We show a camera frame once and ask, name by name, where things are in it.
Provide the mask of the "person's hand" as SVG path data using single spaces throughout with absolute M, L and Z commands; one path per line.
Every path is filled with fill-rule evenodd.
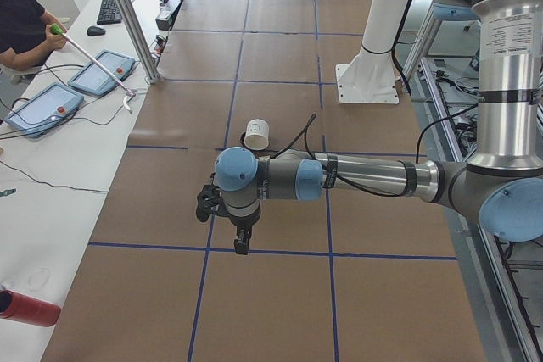
M 66 44 L 64 36 L 62 34 L 54 34 L 52 32 L 52 27 L 52 25 L 46 25 L 45 30 L 46 40 L 44 43 L 49 51 L 62 49 Z

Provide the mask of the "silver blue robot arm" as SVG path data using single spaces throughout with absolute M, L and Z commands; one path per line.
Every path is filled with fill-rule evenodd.
M 228 218 L 237 228 L 235 251 L 246 254 L 263 200 L 309 201 L 340 187 L 386 198 L 416 196 L 510 242 L 539 237 L 542 0 L 434 0 L 434 6 L 444 18 L 481 24 L 477 148 L 468 160 L 410 163 L 292 147 L 255 157 L 247 146 L 227 148 L 197 197 L 198 219 Z

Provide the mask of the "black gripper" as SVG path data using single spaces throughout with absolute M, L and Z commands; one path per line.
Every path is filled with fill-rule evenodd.
M 252 237 L 253 225 L 260 219 L 259 213 L 253 213 L 247 216 L 230 216 L 230 221 L 236 226 L 236 236 L 234 238 L 235 253 L 247 255 L 250 248 L 250 238 Z

